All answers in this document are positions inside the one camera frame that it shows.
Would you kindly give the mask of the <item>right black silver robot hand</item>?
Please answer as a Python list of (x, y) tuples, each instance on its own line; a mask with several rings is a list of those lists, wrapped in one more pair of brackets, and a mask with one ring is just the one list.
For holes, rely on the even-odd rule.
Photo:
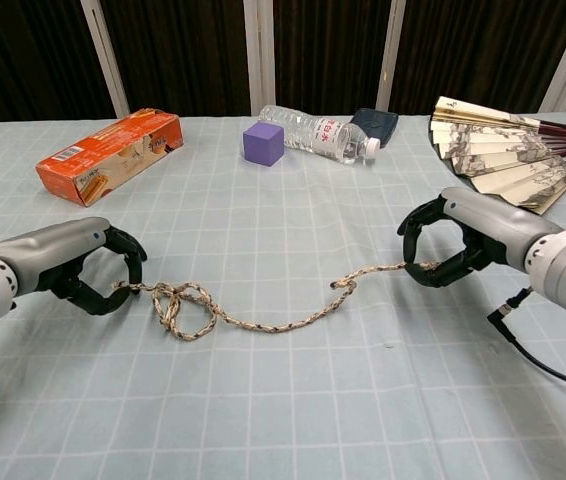
[[(455, 222), (462, 230), (465, 249), (438, 266), (427, 269), (415, 262), (417, 240), (426, 225), (439, 220)], [(419, 284), (445, 287), (490, 263), (524, 270), (533, 243), (558, 234), (557, 224), (494, 197), (448, 187), (439, 196), (414, 209), (400, 224), (405, 270)]]

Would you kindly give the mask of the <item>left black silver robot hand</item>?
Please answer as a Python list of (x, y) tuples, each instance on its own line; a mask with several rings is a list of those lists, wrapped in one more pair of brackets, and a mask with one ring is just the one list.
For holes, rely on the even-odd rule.
[(15, 297), (49, 290), (91, 315), (117, 310), (131, 289), (122, 287), (104, 297), (79, 279), (87, 256), (104, 247), (124, 257), (129, 282), (142, 280), (147, 254), (130, 234), (102, 217), (70, 220), (0, 241), (0, 261), (15, 274)]

